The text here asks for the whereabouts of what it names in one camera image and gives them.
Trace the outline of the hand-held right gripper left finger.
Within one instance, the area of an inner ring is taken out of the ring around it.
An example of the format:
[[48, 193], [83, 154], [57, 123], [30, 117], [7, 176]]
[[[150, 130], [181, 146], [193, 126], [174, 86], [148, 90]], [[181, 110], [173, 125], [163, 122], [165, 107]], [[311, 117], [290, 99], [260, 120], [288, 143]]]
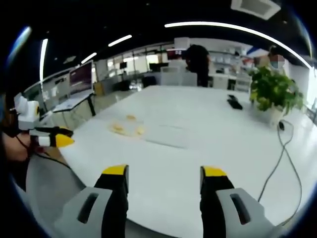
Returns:
[[127, 164], [106, 168], [63, 207], [54, 226], [63, 238], [124, 238], [128, 211]]

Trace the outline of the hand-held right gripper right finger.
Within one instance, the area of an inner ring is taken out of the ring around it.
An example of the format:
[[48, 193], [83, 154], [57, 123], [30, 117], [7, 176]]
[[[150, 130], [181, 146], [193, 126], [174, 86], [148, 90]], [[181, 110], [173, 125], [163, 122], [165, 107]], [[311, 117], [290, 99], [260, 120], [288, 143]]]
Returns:
[[227, 174], [212, 166], [200, 168], [200, 211], [205, 238], [270, 238], [275, 226], [264, 207]]

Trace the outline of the person's left hand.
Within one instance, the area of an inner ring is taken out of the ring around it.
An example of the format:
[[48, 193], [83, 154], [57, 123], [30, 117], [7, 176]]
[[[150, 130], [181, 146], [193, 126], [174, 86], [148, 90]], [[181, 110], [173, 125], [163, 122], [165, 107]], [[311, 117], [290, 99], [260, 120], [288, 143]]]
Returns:
[[28, 158], [28, 149], [31, 144], [31, 137], [29, 134], [20, 133], [16, 137], [10, 137], [3, 133], [2, 141], [7, 160], [23, 162]]

